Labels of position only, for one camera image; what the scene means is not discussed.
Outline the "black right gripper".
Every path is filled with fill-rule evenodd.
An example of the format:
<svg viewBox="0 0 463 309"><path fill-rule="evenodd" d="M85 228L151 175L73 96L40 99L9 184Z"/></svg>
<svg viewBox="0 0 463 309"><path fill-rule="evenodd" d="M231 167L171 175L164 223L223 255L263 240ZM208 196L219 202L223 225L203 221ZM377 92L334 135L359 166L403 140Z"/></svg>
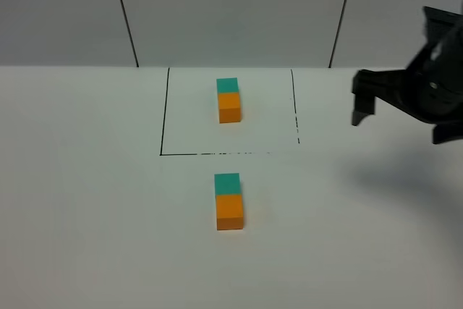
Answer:
<svg viewBox="0 0 463 309"><path fill-rule="evenodd" d="M433 144L462 140L462 27L426 43L406 70L358 70L352 93L355 127L375 115L378 98L421 122L437 124Z"/></svg>

